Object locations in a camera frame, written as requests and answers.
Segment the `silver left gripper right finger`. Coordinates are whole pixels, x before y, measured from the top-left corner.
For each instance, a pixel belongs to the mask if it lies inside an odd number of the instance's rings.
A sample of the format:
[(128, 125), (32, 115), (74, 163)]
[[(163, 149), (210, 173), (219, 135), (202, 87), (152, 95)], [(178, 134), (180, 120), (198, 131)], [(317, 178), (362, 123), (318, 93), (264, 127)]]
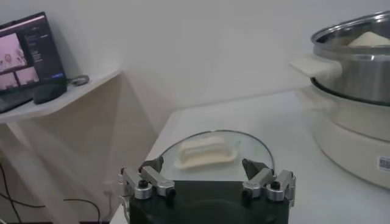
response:
[(296, 197), (296, 176), (292, 171), (282, 170), (278, 175), (265, 163), (243, 159), (242, 165), (247, 181), (243, 182), (242, 197), (245, 203), (250, 203), (263, 194), (271, 202), (287, 200), (293, 207)]

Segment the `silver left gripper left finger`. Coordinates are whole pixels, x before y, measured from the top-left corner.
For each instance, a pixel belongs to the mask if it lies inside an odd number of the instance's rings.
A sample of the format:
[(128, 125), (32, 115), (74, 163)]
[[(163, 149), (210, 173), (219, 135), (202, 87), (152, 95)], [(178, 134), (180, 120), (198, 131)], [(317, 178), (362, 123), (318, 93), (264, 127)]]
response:
[(119, 174), (119, 183), (122, 187), (120, 199), (124, 213), (130, 212), (130, 199), (148, 200), (153, 194), (165, 199), (167, 204), (173, 204), (176, 196), (175, 182), (166, 179), (161, 173), (163, 158), (145, 161), (136, 170), (122, 167)]

